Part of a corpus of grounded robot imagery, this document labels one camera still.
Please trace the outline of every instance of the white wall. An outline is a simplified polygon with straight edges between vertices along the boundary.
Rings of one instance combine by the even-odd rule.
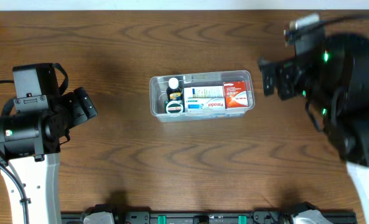
[[[369,0],[0,0],[0,11],[219,9],[369,9]]]

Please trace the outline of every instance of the brown tabletop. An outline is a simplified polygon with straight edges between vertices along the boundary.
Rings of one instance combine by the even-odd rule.
[[[12,79],[16,65],[59,62],[68,91],[85,87],[99,113],[62,145],[61,210],[105,202],[155,211],[251,210],[308,201],[353,210],[364,223],[344,163],[314,129],[304,99],[263,95],[257,59],[292,57],[283,28],[309,13],[0,12],[0,80]],[[369,36],[369,21],[327,30]],[[244,117],[160,123],[151,115],[151,77],[225,70],[251,73],[256,106]],[[14,85],[0,85],[0,112],[12,96]],[[0,175],[0,223],[10,222]]]

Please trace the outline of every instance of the bottle label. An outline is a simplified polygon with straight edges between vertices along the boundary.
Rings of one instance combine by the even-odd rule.
[[[169,96],[170,100],[181,100],[182,94],[181,93],[172,93]]]

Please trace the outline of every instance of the white bottle cap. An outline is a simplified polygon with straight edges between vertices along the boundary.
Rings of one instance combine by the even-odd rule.
[[[169,80],[169,87],[172,90],[177,89],[177,87],[179,87],[179,81],[178,81],[178,79],[176,79],[176,78],[170,78],[170,80]]]

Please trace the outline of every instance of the clear plastic bin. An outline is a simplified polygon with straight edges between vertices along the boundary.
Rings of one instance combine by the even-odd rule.
[[[179,80],[179,86],[182,88],[222,86],[225,82],[244,81],[248,95],[248,106],[211,112],[165,113],[165,101],[167,100],[166,89],[169,79],[173,77]],[[251,75],[246,70],[152,77],[149,81],[149,101],[152,115],[156,116],[161,122],[239,117],[243,116],[255,106]]]

